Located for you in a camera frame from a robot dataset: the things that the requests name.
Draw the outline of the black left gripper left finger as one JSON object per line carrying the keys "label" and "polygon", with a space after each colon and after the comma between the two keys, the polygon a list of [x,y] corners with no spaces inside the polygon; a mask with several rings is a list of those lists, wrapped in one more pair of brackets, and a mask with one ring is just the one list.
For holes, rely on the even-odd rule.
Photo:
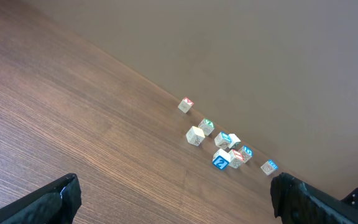
{"label": "black left gripper left finger", "polygon": [[80,183],[69,173],[0,208],[0,224],[72,223],[80,207]]}

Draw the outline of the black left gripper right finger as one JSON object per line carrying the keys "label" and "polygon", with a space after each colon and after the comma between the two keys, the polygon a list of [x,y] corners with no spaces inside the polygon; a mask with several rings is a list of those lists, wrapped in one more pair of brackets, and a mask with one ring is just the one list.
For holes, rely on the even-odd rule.
{"label": "black left gripper right finger", "polygon": [[288,173],[272,179],[270,195],[283,224],[358,224],[358,210]]}

